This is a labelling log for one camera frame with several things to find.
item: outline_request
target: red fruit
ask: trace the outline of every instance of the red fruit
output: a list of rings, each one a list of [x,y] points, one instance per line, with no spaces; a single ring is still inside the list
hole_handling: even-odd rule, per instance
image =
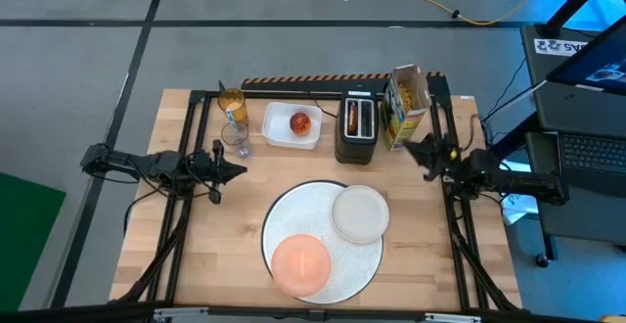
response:
[[[290,128],[298,136],[304,136],[311,129],[311,119],[305,113],[295,113],[290,118]]]

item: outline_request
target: cable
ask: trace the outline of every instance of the cable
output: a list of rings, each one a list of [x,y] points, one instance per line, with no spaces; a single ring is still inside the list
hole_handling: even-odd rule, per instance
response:
[[[461,210],[461,215],[459,215],[459,216],[455,216],[455,218],[454,218],[454,219],[455,219],[455,220],[461,220],[461,219],[463,219],[465,216],[466,216],[466,214],[463,212],[463,210]]]
[[[542,85],[544,82],[546,81],[542,81],[539,82],[533,86],[530,86],[524,90],[522,90],[521,92],[515,94],[514,97],[510,98],[508,101],[506,101],[503,105],[501,105],[500,107],[498,107],[498,109],[496,109],[495,111],[489,113],[484,119],[482,119],[480,122],[484,123],[486,120],[489,119],[489,117],[495,115],[497,112],[499,112],[501,109],[503,109],[505,106],[507,106],[508,104],[510,104],[512,101],[516,100],[517,98],[521,97],[522,95],[526,94],[528,91],[534,90],[534,89],[539,89],[539,86]]]
[[[163,191],[160,190],[159,187],[155,186],[152,182],[150,182],[150,180],[148,180],[148,177],[146,177],[146,175],[144,175],[143,172],[141,172],[141,170],[139,170],[139,168],[137,167],[137,165],[132,161],[132,160],[127,160],[128,163],[131,164],[131,166],[133,166],[135,168],[135,170],[137,171],[137,173],[139,174],[139,176],[141,177],[142,180],[144,180],[144,182],[150,186],[150,188],[152,188],[153,190],[155,190],[155,192],[158,192],[160,195],[169,198],[169,196],[166,193],[164,193]],[[198,194],[198,195],[194,195],[193,197],[179,197],[176,193],[172,193],[172,195],[174,196],[174,201],[188,201],[191,199],[194,199],[196,197],[200,197],[200,196],[206,196],[208,195],[208,192],[204,192],[202,194]]]
[[[585,33],[584,31],[579,30],[579,29],[573,29],[573,28],[566,28],[566,29],[567,29],[567,30],[571,30],[571,31],[575,31],[576,33],[580,33],[580,34],[582,34],[582,35],[584,35],[584,36],[586,36],[586,37],[588,37],[588,38],[595,38],[595,37],[596,37],[596,35],[587,34],[587,33]]]
[[[128,180],[128,181],[126,181],[126,180],[109,179],[108,177],[98,176],[98,175],[91,175],[91,176],[93,176],[95,178],[99,178],[99,179],[105,180],[105,181],[116,182],[116,183],[121,183],[121,184],[136,184],[136,183],[139,183],[139,180],[132,180],[132,181]]]
[[[489,139],[489,141],[487,142],[487,145],[489,145],[489,146],[493,145],[493,141],[495,141],[495,140],[496,140],[496,138],[497,138],[498,136],[500,136],[501,134],[506,136],[506,135],[508,135],[509,133],[511,133],[511,131],[508,131],[508,132],[498,131],[498,132],[496,132],[496,134],[494,134],[493,136],[491,136],[491,138],[490,138],[490,139]]]
[[[128,227],[128,216],[130,215],[130,210],[133,208],[133,206],[137,205],[139,202],[145,200],[147,197],[155,194],[157,192],[157,190],[151,191],[147,194],[145,194],[144,196],[138,198],[137,200],[131,202],[130,205],[128,205],[128,208],[126,209],[126,214],[124,214],[124,235],[126,235],[126,229]],[[203,192],[197,195],[194,195],[192,197],[189,197],[187,199],[181,199],[181,200],[177,200],[177,201],[188,201],[188,200],[192,200],[194,198],[198,198],[198,197],[202,197],[202,196],[206,196],[208,195],[208,192]]]
[[[471,143],[473,142],[473,120],[475,118],[478,118],[478,114],[472,114],[469,117],[469,141],[468,144],[461,149],[461,152],[464,152],[471,147]]]
[[[124,214],[124,233],[123,233],[124,235],[126,235],[126,228],[128,227],[128,215],[130,215],[130,210],[133,208],[133,206],[145,200],[147,197],[155,194],[156,192],[157,191],[151,191],[145,194],[144,196],[136,199],[135,201],[131,202],[130,205],[128,205],[128,208],[126,209],[126,214]]]
[[[324,109],[322,109],[322,107],[320,107],[320,104],[317,102],[317,99],[315,99],[315,98],[313,97],[313,94],[311,94],[311,92],[307,92],[307,93],[309,94],[309,96],[311,96],[311,99],[313,99],[313,102],[315,102],[315,105],[316,105],[318,108],[320,108],[320,110],[322,111],[322,113],[324,113],[324,114],[326,114],[326,115],[328,115],[328,116],[332,116],[332,117],[336,118],[336,115],[335,115],[335,114],[331,114],[331,113],[329,113],[329,112],[325,111]]]
[[[436,6],[436,7],[440,8],[440,9],[450,13],[452,15],[453,19],[460,18],[461,20],[463,20],[463,21],[465,21],[467,23],[471,23],[473,25],[491,25],[491,24],[494,24],[494,23],[498,23],[501,20],[503,20],[503,19],[507,18],[508,16],[510,16],[510,15],[516,13],[517,11],[519,11],[519,9],[521,9],[528,2],[528,0],[523,0],[517,6],[515,6],[512,10],[508,11],[507,13],[505,13],[501,17],[497,18],[496,20],[487,21],[487,22],[480,22],[480,21],[474,21],[474,20],[467,19],[467,18],[461,16],[459,10],[451,10],[451,9],[447,8],[445,5],[436,2],[435,0],[423,0],[423,1],[426,1],[426,2],[428,2],[428,3],[430,3],[430,4],[434,5],[434,6]]]
[[[482,197],[486,197],[486,198],[490,199],[491,201],[497,203],[498,207],[500,207],[500,209],[502,209],[502,203],[501,203],[502,200],[498,201],[495,198],[493,198],[493,197],[491,197],[489,195],[483,194],[483,193],[479,193],[478,196],[482,196]]]
[[[519,63],[519,67],[515,70],[513,77],[511,77],[511,81],[509,82],[509,84],[507,84],[504,92],[502,92],[502,94],[500,95],[500,98],[496,100],[496,104],[493,105],[493,108],[491,108],[491,110],[489,111],[489,113],[487,113],[487,115],[490,115],[496,108],[498,108],[498,103],[500,103],[500,100],[505,97],[505,95],[507,94],[507,91],[509,90],[509,88],[511,88],[511,86],[513,85],[513,82],[515,82],[515,78],[517,77],[517,74],[519,73],[521,68],[523,68],[524,63],[526,63],[526,57],[524,57],[521,63]]]
[[[213,186],[207,184],[206,182],[204,182],[203,180],[201,180],[189,167],[189,158],[191,156],[194,156],[198,153],[203,153],[202,151],[197,151],[197,152],[193,152],[191,154],[189,154],[188,156],[185,157],[185,168],[187,168],[187,172],[192,175],[193,178],[196,179],[196,181],[200,182],[202,185],[204,185],[209,191],[214,191],[217,193],[220,193],[216,188],[214,188]]]

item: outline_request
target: green mat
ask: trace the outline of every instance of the green mat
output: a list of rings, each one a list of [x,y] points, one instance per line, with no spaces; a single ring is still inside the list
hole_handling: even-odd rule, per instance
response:
[[[0,311],[15,311],[66,193],[0,173],[0,195]]]

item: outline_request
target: keyboard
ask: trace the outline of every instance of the keyboard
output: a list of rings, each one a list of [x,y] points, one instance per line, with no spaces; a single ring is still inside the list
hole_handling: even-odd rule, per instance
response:
[[[559,133],[560,163],[626,174],[626,139]]]

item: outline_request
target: pink bowl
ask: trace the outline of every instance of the pink bowl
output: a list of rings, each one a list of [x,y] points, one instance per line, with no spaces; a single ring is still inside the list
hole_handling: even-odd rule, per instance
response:
[[[324,244],[310,235],[287,237],[272,256],[274,282],[297,298],[319,292],[330,275],[331,256]]]

